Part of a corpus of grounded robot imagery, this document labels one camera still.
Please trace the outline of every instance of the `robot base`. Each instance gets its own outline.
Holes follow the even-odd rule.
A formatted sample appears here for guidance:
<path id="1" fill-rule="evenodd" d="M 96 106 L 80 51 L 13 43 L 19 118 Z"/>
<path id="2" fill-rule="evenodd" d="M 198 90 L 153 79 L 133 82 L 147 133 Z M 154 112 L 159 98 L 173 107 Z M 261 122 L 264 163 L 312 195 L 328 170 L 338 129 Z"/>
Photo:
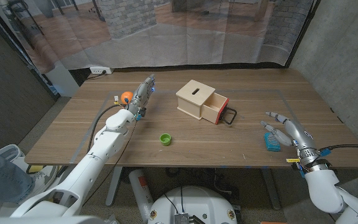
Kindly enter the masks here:
<path id="1" fill-rule="evenodd" d="M 183 197 L 181 197 L 180 190 L 180 187 L 178 187 L 166 193 L 166 196 L 175 206 L 164 195 L 154 202 L 148 224 L 189 223 L 188 219 L 185 219 L 186 221 L 176 220 L 175 222 L 176 209 L 179 214 L 188 214 L 190 219 L 197 219 L 205 224 L 237 223 L 232 205 L 218 193 L 205 187 L 184 186 L 182 187 Z"/>

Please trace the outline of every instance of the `green cup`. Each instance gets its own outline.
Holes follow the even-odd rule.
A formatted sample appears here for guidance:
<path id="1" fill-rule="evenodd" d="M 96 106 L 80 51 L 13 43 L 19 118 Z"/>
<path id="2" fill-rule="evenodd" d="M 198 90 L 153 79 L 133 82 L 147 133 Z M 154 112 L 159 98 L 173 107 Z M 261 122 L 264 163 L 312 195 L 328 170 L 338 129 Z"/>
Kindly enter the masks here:
<path id="1" fill-rule="evenodd" d="M 171 135 L 163 133 L 160 136 L 160 142 L 163 146 L 168 146 L 169 144 L 171 144 Z"/>

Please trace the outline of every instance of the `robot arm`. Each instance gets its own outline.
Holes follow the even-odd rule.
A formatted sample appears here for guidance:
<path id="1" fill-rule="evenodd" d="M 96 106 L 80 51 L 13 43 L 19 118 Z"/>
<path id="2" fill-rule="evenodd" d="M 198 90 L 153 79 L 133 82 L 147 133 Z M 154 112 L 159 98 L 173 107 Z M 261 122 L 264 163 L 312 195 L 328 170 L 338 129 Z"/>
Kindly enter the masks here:
<path id="1" fill-rule="evenodd" d="M 124 136 L 128 133 L 126 125 L 142 117 L 140 111 L 145 111 L 144 106 L 153 90 L 154 75 L 151 75 L 136 90 L 129 110 L 121 109 L 106 120 L 105 127 L 96 133 L 92 148 L 67 178 L 56 187 L 26 200 L 11 217 L 66 217 L 79 214 L 104 164 L 123 146 Z M 53 198 L 58 198 L 58 202 L 51 202 Z"/>
<path id="2" fill-rule="evenodd" d="M 300 159 L 297 166 L 300 171 L 305 173 L 310 199 L 313 204 L 327 213 L 338 213 L 347 204 L 348 207 L 342 215 L 344 218 L 341 216 L 337 223 L 357 223 L 358 198 L 335 186 L 335 184 L 339 183 L 339 180 L 335 173 L 329 169 L 330 163 L 321 158 L 321 152 L 316 148 L 312 135 L 297 121 L 292 121 L 273 112 L 266 112 L 266 115 L 283 123 L 285 131 L 291 136 L 288 137 L 264 121 L 260 122 L 280 143 L 296 147 Z"/>

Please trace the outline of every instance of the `power strip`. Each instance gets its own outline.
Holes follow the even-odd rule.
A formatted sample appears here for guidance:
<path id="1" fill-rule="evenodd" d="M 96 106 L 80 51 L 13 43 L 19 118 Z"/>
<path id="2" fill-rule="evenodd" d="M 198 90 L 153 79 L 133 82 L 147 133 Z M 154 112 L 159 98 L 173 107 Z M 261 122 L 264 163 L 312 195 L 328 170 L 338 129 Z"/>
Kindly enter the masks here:
<path id="1" fill-rule="evenodd" d="M 106 71 L 106 74 L 112 74 L 113 69 L 108 67 L 90 67 L 91 73 L 94 75 L 102 74 L 103 71 Z"/>

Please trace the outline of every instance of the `shoe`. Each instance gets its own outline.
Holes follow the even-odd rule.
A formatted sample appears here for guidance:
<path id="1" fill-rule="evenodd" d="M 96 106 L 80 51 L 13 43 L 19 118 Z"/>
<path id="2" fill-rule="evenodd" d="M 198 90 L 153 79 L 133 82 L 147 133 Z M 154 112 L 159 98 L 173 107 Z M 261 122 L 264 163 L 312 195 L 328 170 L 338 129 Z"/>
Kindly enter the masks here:
<path id="1" fill-rule="evenodd" d="M 34 174 L 32 176 L 34 179 L 34 188 L 21 203 L 39 193 L 44 192 L 55 180 L 57 170 L 58 166 L 46 166 L 41 171 Z"/>

